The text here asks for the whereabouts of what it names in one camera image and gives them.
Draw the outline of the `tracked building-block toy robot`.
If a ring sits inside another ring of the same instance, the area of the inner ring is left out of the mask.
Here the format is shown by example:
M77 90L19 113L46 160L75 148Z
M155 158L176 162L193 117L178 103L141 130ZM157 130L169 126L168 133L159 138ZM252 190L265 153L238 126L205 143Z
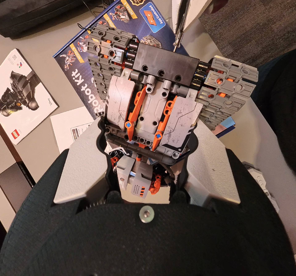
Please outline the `tracked building-block toy robot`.
M113 27L98 24L87 37L107 140L136 155L114 157L119 186L130 183L142 199L176 180L171 167L189 154L197 120L213 131L240 110L258 81L255 67L217 55L200 62Z

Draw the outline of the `small clear-handled screwdriver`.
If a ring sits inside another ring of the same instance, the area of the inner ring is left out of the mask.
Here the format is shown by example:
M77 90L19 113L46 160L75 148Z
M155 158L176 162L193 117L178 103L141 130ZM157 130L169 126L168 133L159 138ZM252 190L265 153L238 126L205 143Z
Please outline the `small clear-handled screwdriver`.
M174 45L174 50L173 52L176 52L177 48L180 47L180 43L183 38L183 28L186 20L186 9L185 11L179 7L179 14L178 14L178 21L176 25L176 37L175 37L175 42L173 43Z

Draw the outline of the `white instruction sheet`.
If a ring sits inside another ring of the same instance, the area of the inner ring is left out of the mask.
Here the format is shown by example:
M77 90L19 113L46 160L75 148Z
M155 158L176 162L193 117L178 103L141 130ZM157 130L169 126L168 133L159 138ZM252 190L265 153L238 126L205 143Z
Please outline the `white instruction sheet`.
M53 115L50 119L60 153L69 148L94 121L86 107Z

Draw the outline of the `grey toy battery box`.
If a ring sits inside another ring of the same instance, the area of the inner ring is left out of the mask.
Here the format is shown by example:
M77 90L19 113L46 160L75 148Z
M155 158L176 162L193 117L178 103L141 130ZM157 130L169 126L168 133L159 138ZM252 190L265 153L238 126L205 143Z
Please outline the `grey toy battery box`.
M242 162L242 164L246 167L246 169L248 170L248 172L252 175L252 177L256 180L256 182L259 184L259 186L261 187L261 189L264 191L264 193L266 194L266 196L269 198L270 202L272 203L272 205L274 206L276 212L279 212L279 207L276 203L276 200L272 197L272 195L270 194L270 192L268 191L268 189L266 188L266 181L263 177L263 173L261 171L259 171L258 169L256 169L253 164L250 164L248 162Z

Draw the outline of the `black-and-white instruction booklet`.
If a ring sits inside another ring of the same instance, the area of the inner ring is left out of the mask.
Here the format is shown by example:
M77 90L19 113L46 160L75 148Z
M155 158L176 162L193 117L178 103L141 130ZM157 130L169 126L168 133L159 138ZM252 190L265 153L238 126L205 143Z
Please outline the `black-and-white instruction booklet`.
M0 123L18 144L58 108L51 94L18 49L0 66Z

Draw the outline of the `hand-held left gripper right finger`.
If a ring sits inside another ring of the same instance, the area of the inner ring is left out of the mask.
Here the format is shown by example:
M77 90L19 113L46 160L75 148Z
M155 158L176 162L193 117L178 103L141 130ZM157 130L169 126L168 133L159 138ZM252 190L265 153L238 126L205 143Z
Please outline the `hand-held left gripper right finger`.
M240 203L224 144L208 129L195 128L198 148L187 161L184 188L193 205L205 205L211 198Z

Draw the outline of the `person's dark clothing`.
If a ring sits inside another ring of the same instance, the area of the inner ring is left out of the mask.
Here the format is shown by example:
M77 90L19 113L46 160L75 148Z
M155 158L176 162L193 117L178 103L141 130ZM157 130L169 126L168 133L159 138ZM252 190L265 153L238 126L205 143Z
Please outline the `person's dark clothing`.
M252 99L274 133L289 167L296 171L296 50L258 67Z

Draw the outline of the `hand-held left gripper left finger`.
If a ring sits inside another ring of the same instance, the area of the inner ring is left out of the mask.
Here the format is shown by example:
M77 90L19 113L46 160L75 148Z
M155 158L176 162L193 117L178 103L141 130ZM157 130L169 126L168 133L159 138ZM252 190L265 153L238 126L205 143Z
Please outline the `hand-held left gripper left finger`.
M90 203L101 200L112 188L110 157L103 118L97 118L70 146L54 197L55 204L86 198Z

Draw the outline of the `blue robot kit box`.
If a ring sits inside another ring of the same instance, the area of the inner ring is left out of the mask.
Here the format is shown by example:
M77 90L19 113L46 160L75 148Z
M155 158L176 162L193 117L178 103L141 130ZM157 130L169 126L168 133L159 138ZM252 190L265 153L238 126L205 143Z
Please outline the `blue robot kit box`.
M105 98L111 76L92 71L87 52L91 30L97 25L117 28L136 35L138 41L151 47L173 50L175 36L152 0L115 0L86 29L82 29L53 57L64 71L82 100L83 115L93 122L105 110Z

